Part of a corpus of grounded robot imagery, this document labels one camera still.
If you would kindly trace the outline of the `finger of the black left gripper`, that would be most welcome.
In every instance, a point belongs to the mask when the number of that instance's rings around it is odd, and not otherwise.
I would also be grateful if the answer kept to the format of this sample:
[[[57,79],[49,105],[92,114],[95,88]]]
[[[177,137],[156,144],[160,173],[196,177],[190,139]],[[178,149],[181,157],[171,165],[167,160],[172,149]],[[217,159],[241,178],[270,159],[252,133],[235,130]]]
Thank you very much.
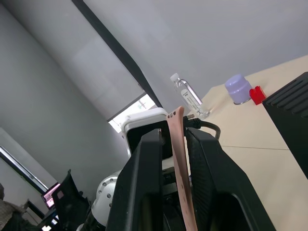
[[[188,128],[192,199],[200,231],[273,231],[246,173],[204,131]]]
[[[162,200],[162,138],[154,129],[141,137],[118,176],[106,230],[163,230]]]

